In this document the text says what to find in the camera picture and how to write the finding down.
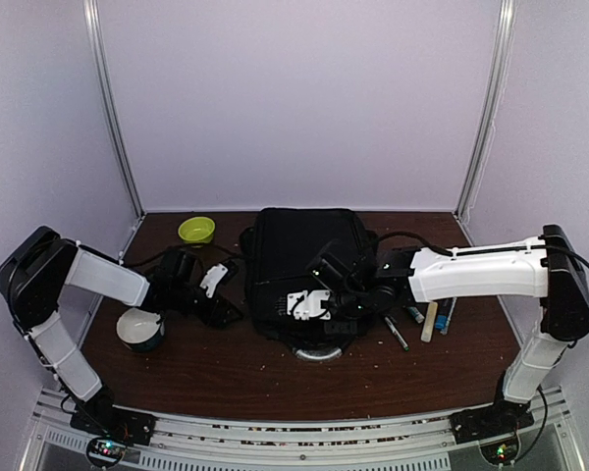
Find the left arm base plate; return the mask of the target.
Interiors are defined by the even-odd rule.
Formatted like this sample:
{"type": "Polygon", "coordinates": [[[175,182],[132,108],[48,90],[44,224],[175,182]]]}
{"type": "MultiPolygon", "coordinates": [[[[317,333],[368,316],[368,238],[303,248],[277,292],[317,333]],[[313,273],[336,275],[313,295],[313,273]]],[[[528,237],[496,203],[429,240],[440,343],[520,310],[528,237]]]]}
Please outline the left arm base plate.
{"type": "Polygon", "coordinates": [[[126,445],[149,445],[156,418],[148,413],[129,411],[115,406],[96,410],[78,406],[70,419],[73,429],[111,438],[126,445]]]}

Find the black student backpack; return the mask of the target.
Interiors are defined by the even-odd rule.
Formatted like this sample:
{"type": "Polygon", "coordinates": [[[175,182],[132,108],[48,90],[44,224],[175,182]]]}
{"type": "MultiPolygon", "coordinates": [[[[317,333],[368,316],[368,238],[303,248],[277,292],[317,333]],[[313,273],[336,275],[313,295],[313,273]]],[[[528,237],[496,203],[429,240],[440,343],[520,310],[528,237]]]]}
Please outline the black student backpack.
{"type": "Polygon", "coordinates": [[[247,258],[244,294],[255,330],[290,348],[311,350],[345,348],[365,336],[375,325],[372,314],[353,320],[358,323],[356,336],[328,336],[323,330],[326,321],[298,321],[288,315],[286,297],[322,288],[310,273],[310,263],[329,242],[339,241],[351,264],[358,250],[375,235],[348,209],[261,210],[254,225],[240,235],[247,258]]]}

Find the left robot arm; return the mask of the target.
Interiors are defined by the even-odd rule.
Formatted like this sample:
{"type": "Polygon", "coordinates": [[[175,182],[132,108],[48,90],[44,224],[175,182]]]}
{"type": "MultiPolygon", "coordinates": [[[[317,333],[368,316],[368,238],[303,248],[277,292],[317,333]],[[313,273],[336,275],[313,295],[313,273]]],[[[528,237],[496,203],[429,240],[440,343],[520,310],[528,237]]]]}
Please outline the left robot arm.
{"type": "Polygon", "coordinates": [[[205,267],[193,249],[176,245],[126,264],[40,226],[0,266],[0,294],[16,329],[77,413],[99,435],[111,436],[121,428],[122,416],[65,326],[60,304],[66,293],[83,291],[126,306],[116,335],[128,349],[143,353],[162,343],[170,313],[195,316],[212,329],[241,320],[241,311],[220,292],[236,274],[236,259],[230,255],[205,267]]]}

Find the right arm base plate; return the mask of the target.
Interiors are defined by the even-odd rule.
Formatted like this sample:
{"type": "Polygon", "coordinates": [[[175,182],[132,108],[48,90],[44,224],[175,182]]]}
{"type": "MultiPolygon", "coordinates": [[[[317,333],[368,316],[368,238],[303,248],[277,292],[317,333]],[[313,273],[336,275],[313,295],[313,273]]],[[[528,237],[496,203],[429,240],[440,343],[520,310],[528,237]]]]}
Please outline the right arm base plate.
{"type": "Polygon", "coordinates": [[[493,403],[456,412],[450,416],[450,424],[459,445],[512,434],[532,426],[534,417],[528,404],[493,403]]]}

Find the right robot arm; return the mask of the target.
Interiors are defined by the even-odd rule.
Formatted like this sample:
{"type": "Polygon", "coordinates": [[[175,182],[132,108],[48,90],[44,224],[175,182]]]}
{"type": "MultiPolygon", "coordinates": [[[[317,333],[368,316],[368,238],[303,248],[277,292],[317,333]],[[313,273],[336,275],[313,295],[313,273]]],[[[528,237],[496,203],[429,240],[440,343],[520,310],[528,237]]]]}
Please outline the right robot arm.
{"type": "Polygon", "coordinates": [[[355,320],[396,306],[448,298],[517,295],[537,298],[541,318],[483,408],[490,432],[505,432],[565,349],[589,334],[589,289],[582,259],[558,225],[522,241],[468,248],[427,243],[373,255],[346,255],[330,242],[309,264],[320,284],[287,297],[297,320],[355,320]]]}

